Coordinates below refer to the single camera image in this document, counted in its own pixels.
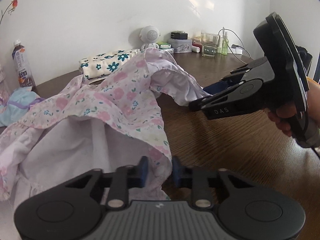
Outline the right hand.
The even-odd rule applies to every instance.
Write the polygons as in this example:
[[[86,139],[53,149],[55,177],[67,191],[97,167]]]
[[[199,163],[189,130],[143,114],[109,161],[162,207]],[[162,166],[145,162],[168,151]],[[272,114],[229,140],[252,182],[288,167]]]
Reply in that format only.
[[[319,126],[320,121],[320,104],[319,104],[319,96],[320,96],[320,86],[316,81],[307,78],[309,84],[309,91],[307,93],[307,101],[308,101],[308,115],[315,120],[317,125]],[[292,136],[291,126],[285,119],[294,116],[297,111],[295,104],[293,102],[286,103],[275,111],[271,111],[268,108],[263,109],[263,111],[267,114],[268,118],[276,124],[276,127],[281,130],[288,137]]]

